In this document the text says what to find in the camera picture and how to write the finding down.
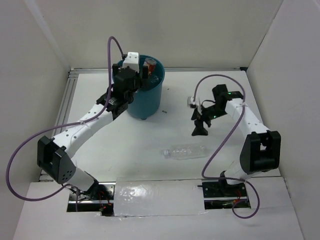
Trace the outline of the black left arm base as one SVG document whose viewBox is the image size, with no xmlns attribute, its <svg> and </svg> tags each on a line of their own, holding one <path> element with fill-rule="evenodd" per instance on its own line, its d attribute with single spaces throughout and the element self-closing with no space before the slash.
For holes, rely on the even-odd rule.
<svg viewBox="0 0 320 240">
<path fill-rule="evenodd" d="M 66 211 L 68 213 L 96 212 L 101 216 L 114 216 L 114 195 L 116 182 L 100 182 L 96 196 L 89 197 L 75 187 L 68 187 L 69 197 Z"/>
</svg>

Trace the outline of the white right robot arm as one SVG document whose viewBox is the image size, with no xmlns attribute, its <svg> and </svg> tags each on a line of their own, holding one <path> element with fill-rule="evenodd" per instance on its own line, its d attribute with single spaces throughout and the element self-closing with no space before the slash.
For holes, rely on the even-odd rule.
<svg viewBox="0 0 320 240">
<path fill-rule="evenodd" d="M 227 86 L 219 84 L 212 89 L 213 105 L 204 107 L 199 98 L 189 97 L 187 104 L 194 109 L 191 120 L 195 128 L 192 136 L 206 136 L 204 124 L 229 115 L 244 136 L 244 144 L 239 162 L 220 174 L 218 190 L 223 196 L 230 196 L 236 185 L 258 173 L 277 169 L 280 165 L 281 135 L 266 127 L 246 105 L 240 91 L 228 91 Z"/>
</svg>

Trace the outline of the clear ribbed bottle front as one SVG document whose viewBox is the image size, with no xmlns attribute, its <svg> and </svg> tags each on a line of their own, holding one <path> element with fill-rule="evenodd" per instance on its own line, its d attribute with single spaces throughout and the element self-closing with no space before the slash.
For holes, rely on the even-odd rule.
<svg viewBox="0 0 320 240">
<path fill-rule="evenodd" d="M 161 151 L 166 159 L 189 160 L 205 158 L 209 155 L 208 148 L 200 143 L 173 145 Z"/>
</svg>

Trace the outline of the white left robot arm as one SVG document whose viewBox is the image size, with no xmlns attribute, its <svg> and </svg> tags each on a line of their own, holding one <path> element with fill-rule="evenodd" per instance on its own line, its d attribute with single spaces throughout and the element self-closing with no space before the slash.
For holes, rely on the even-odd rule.
<svg viewBox="0 0 320 240">
<path fill-rule="evenodd" d="M 114 84 L 84 115 L 76 126 L 52 138 L 43 136 L 37 143 L 37 165 L 58 184 L 78 188 L 88 200 L 95 200 L 102 185 L 72 161 L 80 147 L 104 126 L 112 123 L 128 109 L 137 90 L 148 85 L 148 68 L 135 71 L 128 66 L 112 66 Z"/>
</svg>

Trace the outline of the clear ribbed bottle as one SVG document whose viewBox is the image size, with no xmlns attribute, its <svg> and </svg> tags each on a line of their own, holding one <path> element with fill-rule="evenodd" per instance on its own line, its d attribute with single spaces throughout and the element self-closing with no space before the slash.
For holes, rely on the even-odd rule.
<svg viewBox="0 0 320 240">
<path fill-rule="evenodd" d="M 159 77 L 157 76 L 157 75 L 151 75 L 150 77 L 149 77 L 149 83 L 151 84 L 151 85 L 156 85 L 156 84 L 158 84 L 160 82 L 160 79 L 159 79 Z"/>
<path fill-rule="evenodd" d="M 205 158 L 209 155 L 208 148 L 200 143 L 173 145 L 161 151 L 166 159 L 189 160 Z"/>
</svg>

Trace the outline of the red capped small bottle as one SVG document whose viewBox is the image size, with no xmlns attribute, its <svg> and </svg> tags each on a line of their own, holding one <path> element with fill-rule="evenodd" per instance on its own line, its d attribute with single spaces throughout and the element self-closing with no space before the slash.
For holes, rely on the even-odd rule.
<svg viewBox="0 0 320 240">
<path fill-rule="evenodd" d="M 148 68 L 148 75 L 151 76 L 156 69 L 157 61 L 151 57 L 146 57 L 143 65 Z"/>
</svg>

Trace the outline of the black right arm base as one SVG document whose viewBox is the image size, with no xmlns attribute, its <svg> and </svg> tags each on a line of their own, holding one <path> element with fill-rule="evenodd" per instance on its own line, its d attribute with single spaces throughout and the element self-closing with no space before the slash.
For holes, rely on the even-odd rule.
<svg viewBox="0 0 320 240">
<path fill-rule="evenodd" d="M 197 187 L 202 190 L 205 210 L 251 207 L 243 182 L 229 185 L 226 180 L 204 180 Z"/>
</svg>

